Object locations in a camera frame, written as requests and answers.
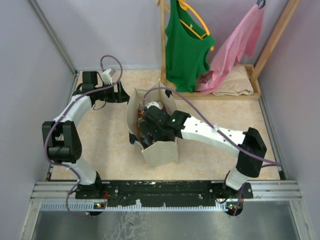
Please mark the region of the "beige canvas tote bag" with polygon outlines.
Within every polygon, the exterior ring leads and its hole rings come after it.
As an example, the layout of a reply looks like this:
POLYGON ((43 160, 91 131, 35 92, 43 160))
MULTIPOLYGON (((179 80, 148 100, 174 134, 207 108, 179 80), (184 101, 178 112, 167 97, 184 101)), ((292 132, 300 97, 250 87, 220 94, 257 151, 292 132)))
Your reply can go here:
MULTIPOLYGON (((167 96, 164 89, 157 89, 164 85, 158 80, 152 88, 154 91, 146 96, 145 103, 161 102, 164 109, 168 114, 172 114, 177 110, 177 105, 174 98, 170 95, 167 96)), ((133 88, 133 93, 130 96, 127 109, 126 109, 126 125, 129 131, 129 141, 131 144, 137 144, 141 148, 147 164, 151 167, 157 167, 169 163, 176 163, 178 161, 178 139, 175 137, 171 141, 158 141, 151 146, 146 147, 142 140, 142 135, 137 125, 138 110, 143 104, 143 98, 147 88, 133 88)))

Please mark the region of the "red Coke can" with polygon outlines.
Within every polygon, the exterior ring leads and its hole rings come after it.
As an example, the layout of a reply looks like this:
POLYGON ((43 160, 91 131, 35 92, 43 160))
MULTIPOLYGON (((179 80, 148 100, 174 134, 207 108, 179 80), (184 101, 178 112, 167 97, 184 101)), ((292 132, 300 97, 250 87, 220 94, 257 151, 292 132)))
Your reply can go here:
POLYGON ((138 109, 138 110, 137 110, 137 119, 142 118, 143 114, 144 114, 143 110, 138 109))

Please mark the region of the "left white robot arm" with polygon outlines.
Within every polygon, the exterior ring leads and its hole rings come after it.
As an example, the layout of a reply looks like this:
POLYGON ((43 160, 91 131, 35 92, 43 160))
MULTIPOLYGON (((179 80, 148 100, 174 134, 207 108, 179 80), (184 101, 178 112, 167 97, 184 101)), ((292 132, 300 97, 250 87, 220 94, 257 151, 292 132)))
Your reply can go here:
POLYGON ((78 184, 87 186, 86 192, 97 199, 103 195, 104 186, 99 174, 93 170, 82 156, 82 143, 77 126, 84 115, 92 109, 96 101, 104 103, 125 103, 130 97, 122 83, 113 83, 113 68, 84 71, 82 83, 72 94, 66 108, 54 120, 45 121, 42 126, 44 153, 53 166, 69 169, 78 179, 78 184))

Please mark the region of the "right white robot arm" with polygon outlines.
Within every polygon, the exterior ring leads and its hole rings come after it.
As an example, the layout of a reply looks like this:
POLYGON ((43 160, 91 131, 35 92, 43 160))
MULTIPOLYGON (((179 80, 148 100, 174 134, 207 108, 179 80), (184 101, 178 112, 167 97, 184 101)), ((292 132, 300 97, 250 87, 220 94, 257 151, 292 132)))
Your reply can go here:
POLYGON ((137 125, 148 145, 180 138, 220 148, 236 157, 236 165, 223 185, 229 198, 235 198, 249 178, 260 175, 267 147, 255 128, 239 131, 210 126, 187 112, 175 110, 169 114, 154 105, 145 110, 137 125))

